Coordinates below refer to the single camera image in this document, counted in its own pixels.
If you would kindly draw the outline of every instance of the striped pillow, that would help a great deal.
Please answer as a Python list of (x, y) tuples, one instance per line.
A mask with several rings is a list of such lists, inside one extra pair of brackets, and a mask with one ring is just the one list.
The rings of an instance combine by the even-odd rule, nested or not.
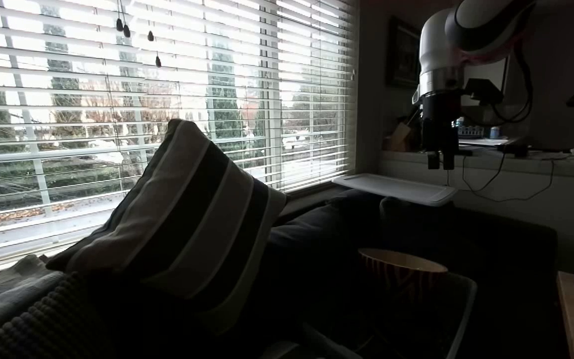
[(238, 168), (193, 122), (171, 120), (170, 136), (116, 228), (79, 248), (66, 270), (109, 270), (167, 291), (220, 334), (238, 318), (285, 195)]

